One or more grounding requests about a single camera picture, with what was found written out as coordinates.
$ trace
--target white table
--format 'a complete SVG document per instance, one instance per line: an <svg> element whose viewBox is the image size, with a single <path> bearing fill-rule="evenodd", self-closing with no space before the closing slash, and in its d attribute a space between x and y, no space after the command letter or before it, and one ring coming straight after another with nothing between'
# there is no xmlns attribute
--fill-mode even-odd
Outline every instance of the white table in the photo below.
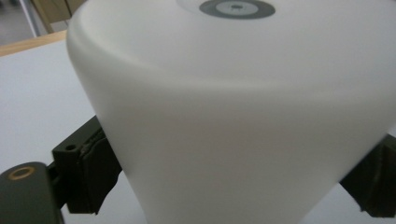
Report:
<svg viewBox="0 0 396 224"><path fill-rule="evenodd" d="M94 115L67 58L64 41L0 58L0 111L0 172L28 161L49 164L50 151ZM63 213L67 224L147 224L123 174L98 216L70 215L65 207ZM361 213L338 185L300 224L395 221Z"/></svg>

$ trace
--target gray floor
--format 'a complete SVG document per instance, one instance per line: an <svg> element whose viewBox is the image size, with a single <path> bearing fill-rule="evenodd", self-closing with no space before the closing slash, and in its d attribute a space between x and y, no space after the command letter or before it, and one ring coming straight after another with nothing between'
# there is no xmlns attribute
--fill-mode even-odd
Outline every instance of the gray floor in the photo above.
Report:
<svg viewBox="0 0 396 224"><path fill-rule="evenodd" d="M40 19L35 15L38 23L39 32L45 35L47 32L43 28ZM67 29L64 21L52 24L56 31ZM0 45L33 38L29 23L23 13L19 0L0 0Z"/></svg>

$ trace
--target white object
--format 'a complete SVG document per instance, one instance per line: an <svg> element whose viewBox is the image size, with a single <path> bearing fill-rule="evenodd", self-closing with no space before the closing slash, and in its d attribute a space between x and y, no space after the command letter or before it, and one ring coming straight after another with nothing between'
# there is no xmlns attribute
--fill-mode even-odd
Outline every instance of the white object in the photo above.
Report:
<svg viewBox="0 0 396 224"><path fill-rule="evenodd" d="M297 223L396 121L396 2L89 1L79 79L150 224Z"/></svg>

